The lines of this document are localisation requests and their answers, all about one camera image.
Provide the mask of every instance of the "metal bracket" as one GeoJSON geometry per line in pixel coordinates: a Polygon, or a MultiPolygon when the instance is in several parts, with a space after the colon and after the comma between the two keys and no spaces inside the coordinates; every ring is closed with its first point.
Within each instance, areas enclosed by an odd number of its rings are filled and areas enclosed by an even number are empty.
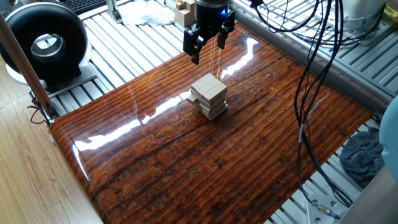
{"type": "Polygon", "coordinates": [[[54,105],[51,105],[49,107],[47,107],[45,109],[45,113],[48,114],[48,116],[50,117],[50,119],[55,119],[59,117],[59,114],[57,113],[57,111],[55,110],[54,105]]]}
{"type": "Polygon", "coordinates": [[[108,15],[117,23],[123,22],[116,0],[106,0],[106,4],[108,5],[108,15]]]}
{"type": "MultiPolygon", "coordinates": [[[[329,195],[309,195],[310,200],[316,200],[319,204],[324,205],[339,216],[342,217],[348,208],[341,204],[335,197],[329,195]]],[[[338,223],[339,220],[335,220],[333,217],[323,214],[319,212],[317,208],[311,205],[310,202],[307,201],[307,220],[308,224],[335,224],[338,223]]]]}

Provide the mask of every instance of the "black cable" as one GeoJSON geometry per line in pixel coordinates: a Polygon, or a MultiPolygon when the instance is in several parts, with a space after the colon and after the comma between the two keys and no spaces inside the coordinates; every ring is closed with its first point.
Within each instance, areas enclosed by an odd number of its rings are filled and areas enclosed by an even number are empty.
{"type": "MultiPolygon", "coordinates": [[[[379,23],[380,23],[380,21],[381,21],[381,19],[382,19],[382,17],[383,17],[385,6],[386,6],[386,4],[384,3],[384,6],[382,7],[382,9],[381,9],[381,11],[380,11],[380,15],[379,15],[379,17],[378,17],[376,23],[372,26],[372,28],[371,28],[368,32],[366,32],[365,34],[360,35],[360,36],[358,36],[358,37],[347,38],[347,39],[343,40],[343,42],[352,41],[352,40],[355,40],[355,41],[350,42],[350,43],[347,43],[347,44],[341,44],[341,46],[347,46],[347,45],[351,45],[351,44],[356,44],[356,43],[362,41],[362,40],[363,40],[365,37],[367,37],[371,32],[373,32],[373,31],[378,27],[378,25],[379,25],[379,23]]],[[[299,37],[301,37],[301,38],[304,37],[304,38],[306,38],[306,39],[312,39],[312,41],[315,40],[313,37],[310,37],[310,36],[306,36],[306,35],[302,35],[302,34],[295,34],[295,35],[297,35],[297,36],[299,36],[299,37]]],[[[321,45],[332,45],[332,44],[327,43],[327,42],[331,42],[331,40],[321,40],[321,41],[322,41],[322,42],[321,42],[321,45]]]]}
{"type": "MultiPolygon", "coordinates": [[[[267,12],[269,12],[267,4],[264,3],[264,5],[267,8],[267,12]]],[[[275,30],[275,32],[293,32],[293,31],[299,30],[300,28],[304,27],[305,25],[307,25],[311,21],[311,19],[314,17],[315,13],[317,12],[318,5],[319,5],[319,0],[316,1],[315,7],[314,7],[311,15],[304,22],[302,22],[299,26],[297,26],[297,27],[295,27],[293,29],[278,29],[278,28],[274,27],[273,25],[270,25],[268,23],[268,20],[265,20],[263,18],[263,16],[261,15],[261,13],[258,10],[258,8],[257,8],[258,6],[256,4],[255,5],[252,4],[251,7],[253,7],[254,10],[257,12],[257,15],[259,16],[260,20],[263,23],[267,24],[268,28],[272,28],[273,30],[275,30]]]]}
{"type": "MultiPolygon", "coordinates": [[[[324,31],[325,31],[325,25],[326,25],[326,23],[327,23],[328,13],[329,13],[329,11],[330,11],[330,4],[331,4],[331,1],[328,2],[328,7],[327,7],[327,9],[326,9],[326,17],[325,17],[325,20],[323,21],[323,27],[322,27],[322,30],[321,30],[321,33],[320,33],[320,36],[319,36],[319,39],[320,39],[320,40],[322,39],[323,33],[324,33],[324,31]]],[[[338,26],[337,26],[337,25],[338,25],[338,10],[336,9],[335,46],[334,46],[334,51],[333,51],[333,53],[332,53],[332,58],[331,58],[330,63],[328,63],[328,65],[326,65],[326,67],[324,68],[323,72],[321,72],[321,74],[319,75],[319,77],[323,77],[322,80],[324,79],[324,75],[323,75],[323,74],[327,74],[327,71],[330,69],[331,63],[332,63],[334,57],[336,56],[336,54],[337,54],[337,52],[338,52],[338,49],[339,49],[339,47],[340,47],[339,44],[341,44],[341,41],[342,41],[342,39],[343,39],[343,32],[342,32],[342,31],[343,31],[343,28],[342,28],[342,26],[341,26],[341,29],[340,29],[340,31],[341,31],[341,32],[340,32],[340,38],[339,38],[339,41],[337,41],[337,30],[338,30],[338,26]]],[[[301,89],[301,84],[302,84],[302,82],[303,82],[303,78],[304,78],[305,75],[306,75],[306,72],[309,70],[308,68],[309,68],[310,64],[312,63],[313,58],[314,58],[314,56],[316,55],[316,52],[317,52],[318,48],[319,48],[319,42],[317,42],[317,46],[316,46],[315,49],[314,49],[314,53],[313,53],[313,55],[312,55],[312,57],[311,57],[310,63],[307,64],[306,71],[304,72],[302,78],[300,79],[300,84],[299,84],[299,86],[298,86],[298,90],[297,90],[297,92],[296,92],[296,97],[295,97],[295,112],[296,112],[296,116],[297,116],[297,121],[298,121],[299,126],[300,126],[300,130],[301,130],[300,137],[303,136],[304,144],[306,145],[307,152],[309,153],[309,155],[310,155],[310,157],[311,157],[311,160],[312,160],[313,163],[315,164],[315,167],[317,168],[317,170],[319,171],[319,173],[324,177],[324,179],[326,180],[326,182],[328,183],[328,185],[332,188],[333,195],[335,195],[335,197],[336,197],[341,203],[343,203],[343,204],[345,204],[345,205],[348,205],[349,202],[345,199],[345,197],[348,198],[348,200],[350,200],[349,197],[346,196],[346,194],[345,194],[342,190],[340,190],[335,184],[333,184],[333,183],[329,180],[329,178],[327,177],[327,175],[324,173],[324,171],[323,171],[322,168],[320,167],[320,164],[319,164],[319,162],[317,161],[315,155],[313,154],[313,151],[311,150],[310,144],[309,144],[309,142],[307,141],[307,138],[306,138],[306,136],[305,136],[305,133],[304,133],[303,130],[302,130],[302,125],[301,125],[301,124],[304,123],[304,122],[307,120],[308,112],[310,111],[310,108],[312,107],[312,104],[313,104],[313,101],[314,101],[315,98],[316,98],[316,95],[314,96],[312,102],[310,103],[310,106],[309,106],[308,109],[306,110],[305,116],[304,116],[303,120],[301,119],[301,118],[302,118],[301,112],[303,111],[304,104],[302,104],[302,108],[301,108],[301,110],[300,110],[300,115],[298,115],[298,113],[297,113],[297,112],[298,112],[298,111],[297,111],[297,109],[298,109],[298,108],[297,108],[297,98],[298,98],[299,91],[300,91],[300,89],[301,89]]],[[[301,149],[301,141],[300,141],[300,144],[299,144],[298,153],[300,153],[300,149],[301,149]]]]}
{"type": "MultiPolygon", "coordinates": [[[[338,5],[338,4],[340,5],[340,11],[343,11],[343,10],[342,10],[342,8],[343,8],[342,1],[339,0],[338,2],[336,2],[336,5],[338,5]]],[[[338,30],[337,23],[338,23],[338,21],[337,21],[336,24],[335,24],[335,26],[336,26],[335,30],[338,30]]],[[[340,44],[341,44],[341,41],[342,41],[342,39],[343,39],[343,24],[341,23],[340,25],[341,25],[341,26],[340,26],[339,41],[338,41],[338,43],[336,42],[336,41],[337,41],[337,32],[336,32],[336,35],[335,35],[335,46],[334,46],[334,48],[333,48],[333,53],[332,53],[331,60],[330,60],[329,63],[326,65],[326,67],[323,69],[323,71],[321,72],[321,74],[317,77],[317,79],[318,79],[319,77],[322,77],[322,78],[321,78],[321,81],[320,81],[320,83],[319,83],[319,85],[318,85],[317,91],[315,92],[315,95],[314,95],[314,97],[312,98],[312,101],[311,101],[310,105],[308,106],[307,111],[305,112],[303,121],[305,121],[305,120],[307,119],[308,112],[310,111],[310,108],[312,107],[313,102],[315,101],[315,98],[316,98],[317,95],[318,95],[319,89],[320,89],[320,87],[321,87],[321,85],[322,85],[322,83],[323,83],[323,81],[324,81],[324,79],[325,79],[325,77],[326,77],[326,74],[328,73],[328,70],[329,70],[330,67],[331,67],[331,64],[332,64],[332,62],[333,62],[333,59],[336,57],[337,52],[338,52],[338,50],[339,50],[339,48],[340,48],[340,44]]],[[[335,195],[335,197],[336,197],[341,203],[343,203],[343,204],[345,204],[347,207],[349,207],[349,205],[351,205],[351,204],[353,203],[353,201],[352,201],[341,189],[339,189],[335,184],[333,184],[332,182],[330,182],[330,180],[328,179],[328,177],[326,176],[326,174],[324,173],[324,171],[323,171],[322,168],[320,167],[320,165],[319,165],[319,163],[318,163],[318,161],[317,161],[315,155],[313,155],[313,151],[310,149],[310,144],[309,144],[309,142],[307,141],[307,139],[306,139],[306,137],[305,137],[305,133],[302,133],[302,134],[303,134],[303,140],[304,140],[304,143],[305,143],[305,145],[306,145],[307,151],[308,151],[308,153],[310,154],[310,157],[313,159],[313,162],[314,162],[314,164],[316,165],[316,167],[317,167],[319,173],[321,173],[321,175],[324,176],[326,182],[328,182],[328,184],[329,184],[330,187],[332,188],[332,191],[333,191],[333,194],[335,195]]]]}
{"type": "MultiPolygon", "coordinates": [[[[328,17],[329,17],[330,9],[331,9],[331,0],[328,0],[328,5],[326,7],[326,16],[325,16],[325,19],[322,22],[322,28],[321,28],[321,31],[320,31],[320,34],[319,34],[319,39],[322,39],[323,33],[325,32],[325,28],[326,28],[326,25],[327,25],[327,20],[328,20],[328,17]]],[[[303,75],[302,75],[302,77],[301,77],[301,79],[300,79],[300,81],[298,83],[297,91],[296,91],[295,98],[294,98],[294,111],[295,111],[295,114],[296,114],[298,126],[300,128],[300,134],[301,134],[301,130],[302,130],[302,115],[299,114],[299,110],[298,110],[298,106],[297,106],[297,100],[299,98],[300,89],[301,89],[302,83],[304,81],[305,75],[309,71],[310,65],[313,62],[313,60],[314,60],[314,58],[315,58],[315,56],[316,56],[316,54],[318,52],[319,46],[320,46],[320,42],[317,42],[316,45],[315,45],[315,48],[313,50],[312,56],[310,58],[310,61],[307,63],[307,66],[305,67],[304,73],[303,73],[303,75]]],[[[299,139],[299,145],[298,145],[298,155],[300,155],[300,154],[301,154],[301,139],[299,139]]],[[[302,189],[303,187],[302,187],[302,181],[301,181],[301,176],[300,176],[300,156],[298,156],[298,158],[297,158],[297,174],[298,174],[298,182],[300,184],[300,188],[302,189]]],[[[306,199],[310,203],[312,203],[312,201],[308,197],[306,197],[306,199]]]]}
{"type": "MultiPolygon", "coordinates": [[[[266,6],[266,9],[267,9],[267,26],[268,26],[268,30],[269,30],[271,33],[275,34],[276,31],[272,31],[272,30],[270,29],[270,27],[269,27],[269,23],[268,23],[268,17],[269,17],[268,6],[267,6],[266,4],[264,4],[264,5],[266,6]]],[[[289,0],[286,0],[286,8],[285,8],[285,13],[284,13],[284,19],[283,19],[283,21],[282,21],[282,23],[281,23],[281,25],[280,25],[280,27],[279,27],[279,30],[281,30],[281,29],[283,28],[284,24],[285,24],[288,5],[289,5],[289,0]]]]}
{"type": "Polygon", "coordinates": [[[49,119],[46,117],[45,112],[44,112],[44,110],[43,110],[43,107],[40,105],[39,101],[37,101],[36,97],[32,94],[32,92],[29,92],[29,94],[30,94],[30,96],[32,97],[33,106],[30,105],[30,106],[28,106],[27,108],[36,109],[36,110],[33,112],[32,117],[30,117],[30,122],[32,122],[32,123],[34,123],[34,124],[46,123],[47,127],[50,127],[50,121],[49,121],[49,119]],[[35,122],[35,121],[33,121],[33,117],[36,115],[36,113],[37,113],[38,111],[39,111],[39,112],[43,115],[43,117],[44,117],[44,120],[41,121],[41,122],[35,122]]]}

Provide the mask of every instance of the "wooden block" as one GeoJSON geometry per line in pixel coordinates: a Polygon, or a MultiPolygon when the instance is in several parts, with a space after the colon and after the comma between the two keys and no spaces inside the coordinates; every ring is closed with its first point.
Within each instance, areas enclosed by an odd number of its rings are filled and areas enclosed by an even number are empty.
{"type": "Polygon", "coordinates": [[[182,10],[182,9],[184,9],[184,5],[182,3],[180,3],[180,2],[176,2],[175,3],[175,8],[178,9],[178,10],[182,10]]]}
{"type": "Polygon", "coordinates": [[[199,103],[200,109],[202,110],[202,112],[204,112],[206,114],[210,114],[210,113],[213,113],[214,111],[218,111],[220,108],[225,107],[225,105],[226,105],[226,101],[220,102],[217,105],[214,105],[214,107],[212,107],[212,108],[208,108],[207,106],[199,103]]]}
{"type": "Polygon", "coordinates": [[[200,106],[199,106],[199,102],[194,102],[193,103],[193,107],[194,107],[194,109],[197,111],[197,112],[201,112],[201,110],[200,110],[200,106]]]}
{"type": "Polygon", "coordinates": [[[191,89],[197,92],[200,87],[208,83],[210,80],[216,80],[216,78],[212,74],[207,73],[204,77],[201,77],[198,81],[192,84],[191,89]]]}
{"type": "Polygon", "coordinates": [[[195,96],[195,97],[198,99],[198,101],[199,101],[200,104],[206,106],[206,107],[209,108],[209,109],[214,108],[216,105],[218,105],[219,103],[221,103],[222,101],[224,101],[224,100],[225,100],[225,96],[226,96],[226,92],[225,92],[225,93],[221,94],[221,95],[218,97],[218,99],[217,99],[217,98],[214,98],[214,99],[212,99],[213,101],[211,101],[211,102],[209,103],[209,102],[203,101],[203,98],[200,98],[200,97],[197,95],[197,93],[195,93],[193,90],[191,90],[191,94],[192,94],[193,96],[195,96]]]}
{"type": "Polygon", "coordinates": [[[220,81],[217,79],[210,80],[208,83],[204,84],[202,87],[200,87],[197,91],[197,94],[199,98],[203,98],[203,95],[206,94],[208,91],[210,91],[212,88],[217,86],[220,81]]]}
{"type": "Polygon", "coordinates": [[[226,85],[222,82],[219,82],[219,84],[203,94],[203,99],[207,102],[211,102],[213,99],[218,99],[219,96],[221,96],[223,93],[226,93],[226,89],[226,85]]]}
{"type": "Polygon", "coordinates": [[[194,104],[194,102],[198,101],[198,98],[194,94],[190,94],[187,98],[187,101],[194,104]]]}
{"type": "Polygon", "coordinates": [[[185,9],[188,9],[190,12],[195,12],[195,2],[188,0],[185,1],[185,9]]]}
{"type": "Polygon", "coordinates": [[[219,111],[215,111],[213,114],[209,114],[208,116],[206,116],[210,121],[212,121],[213,119],[215,119],[218,115],[220,115],[223,111],[226,110],[226,108],[228,107],[227,104],[225,104],[225,107],[221,108],[219,111]]]}
{"type": "Polygon", "coordinates": [[[187,27],[195,23],[195,12],[190,12],[188,9],[178,10],[175,8],[174,13],[175,21],[183,27],[187,27]]]}

